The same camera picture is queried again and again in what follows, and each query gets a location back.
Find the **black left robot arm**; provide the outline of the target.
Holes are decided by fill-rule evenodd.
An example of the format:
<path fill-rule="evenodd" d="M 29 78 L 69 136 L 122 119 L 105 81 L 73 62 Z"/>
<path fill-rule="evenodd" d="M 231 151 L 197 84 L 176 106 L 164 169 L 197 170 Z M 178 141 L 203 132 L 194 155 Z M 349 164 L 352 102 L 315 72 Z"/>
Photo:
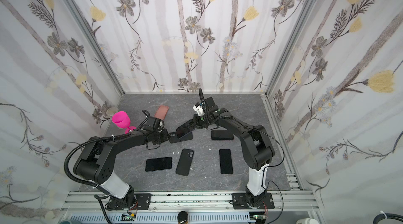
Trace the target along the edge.
<path fill-rule="evenodd" d="M 102 205 L 106 210 L 130 210 L 137 205 L 137 197 L 131 185 L 114 171 L 116 156 L 130 148 L 160 146 L 176 136 L 168 132 L 163 120 L 152 117 L 144 110 L 146 119 L 125 134 L 108 137 L 92 137 L 75 147 L 66 157 L 64 172 L 72 181 L 97 188 L 109 201 Z"/>

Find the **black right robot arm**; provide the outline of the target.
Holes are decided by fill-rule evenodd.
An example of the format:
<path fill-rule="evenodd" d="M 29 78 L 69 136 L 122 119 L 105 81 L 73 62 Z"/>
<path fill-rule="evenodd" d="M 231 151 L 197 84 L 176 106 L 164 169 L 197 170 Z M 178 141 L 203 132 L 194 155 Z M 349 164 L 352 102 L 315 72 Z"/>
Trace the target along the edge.
<path fill-rule="evenodd" d="M 189 130 L 208 129 L 211 125 L 222 127 L 236 136 L 241 143 L 242 156 L 249 166 L 249 179 L 246 186 L 246 202 L 250 208 L 258 208 L 267 194 L 264 187 L 265 171 L 275 156 L 275 149 L 262 125 L 253 126 L 218 107 L 214 99 L 204 98 L 203 91 L 198 90 L 200 101 L 193 106 L 195 114 L 187 122 Z"/>

